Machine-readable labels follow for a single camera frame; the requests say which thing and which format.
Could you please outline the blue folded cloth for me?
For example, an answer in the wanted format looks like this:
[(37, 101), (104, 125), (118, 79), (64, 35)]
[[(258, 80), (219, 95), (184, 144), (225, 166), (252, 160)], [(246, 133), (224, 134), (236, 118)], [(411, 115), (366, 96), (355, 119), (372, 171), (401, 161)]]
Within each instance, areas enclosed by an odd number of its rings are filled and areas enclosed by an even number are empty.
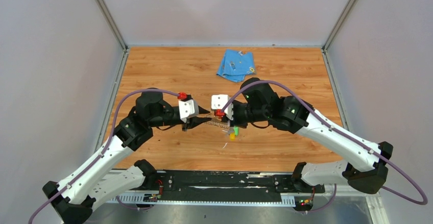
[(252, 52), (242, 52), (226, 49), (217, 70), (217, 75), (229, 81), (239, 83), (246, 76), (256, 74)]

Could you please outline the metal keyring plate with spring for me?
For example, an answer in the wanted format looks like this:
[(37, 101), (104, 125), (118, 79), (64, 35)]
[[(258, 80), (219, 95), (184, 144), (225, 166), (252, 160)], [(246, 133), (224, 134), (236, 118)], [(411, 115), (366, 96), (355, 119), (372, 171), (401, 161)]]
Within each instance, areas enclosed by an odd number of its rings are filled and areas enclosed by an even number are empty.
[(219, 127), (219, 128), (224, 129), (224, 130), (230, 129), (230, 125), (228, 125), (227, 122), (220, 121), (218, 117), (215, 117), (212, 114), (205, 114), (204, 116), (199, 116), (199, 118), (209, 118), (209, 120), (204, 122), (204, 124), (206, 124), (206, 125)]

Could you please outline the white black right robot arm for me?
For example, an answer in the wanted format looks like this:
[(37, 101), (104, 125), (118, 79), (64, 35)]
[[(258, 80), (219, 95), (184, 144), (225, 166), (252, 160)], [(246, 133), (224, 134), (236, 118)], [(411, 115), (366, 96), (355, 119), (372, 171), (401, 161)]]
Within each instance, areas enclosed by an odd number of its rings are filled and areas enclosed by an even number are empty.
[(246, 128), (265, 121), (280, 131), (318, 142), (341, 156), (340, 161), (330, 163), (298, 163), (291, 176), (296, 191), (341, 184), (362, 193), (375, 194), (385, 184), (387, 161), (393, 152), (393, 146), (388, 142), (375, 143), (354, 135), (295, 95), (279, 96), (271, 82), (248, 79), (239, 93), (245, 102), (226, 94), (211, 98), (215, 115), (231, 127)]

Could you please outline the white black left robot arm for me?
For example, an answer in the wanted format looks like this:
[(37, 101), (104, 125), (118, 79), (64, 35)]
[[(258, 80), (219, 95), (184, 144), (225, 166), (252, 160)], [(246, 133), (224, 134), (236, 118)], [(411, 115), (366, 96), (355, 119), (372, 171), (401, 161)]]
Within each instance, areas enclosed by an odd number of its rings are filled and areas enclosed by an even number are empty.
[(148, 88), (127, 94), (139, 94), (128, 116), (113, 125), (108, 139), (78, 169), (59, 182), (49, 181), (42, 190), (64, 223), (84, 223), (106, 201), (123, 192), (141, 187), (161, 187), (156, 169), (147, 160), (138, 160), (120, 174), (103, 177), (120, 161), (137, 151), (153, 137), (153, 128), (192, 129), (210, 121), (208, 110), (191, 95)]

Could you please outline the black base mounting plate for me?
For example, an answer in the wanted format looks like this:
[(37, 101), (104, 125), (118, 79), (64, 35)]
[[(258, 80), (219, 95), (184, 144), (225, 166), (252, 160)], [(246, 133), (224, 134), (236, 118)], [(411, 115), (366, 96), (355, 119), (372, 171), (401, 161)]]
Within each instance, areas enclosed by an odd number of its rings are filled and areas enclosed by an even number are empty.
[(159, 192), (165, 201), (279, 202), (283, 193), (324, 193), (292, 180), (291, 173), (257, 171), (158, 171), (137, 190)]

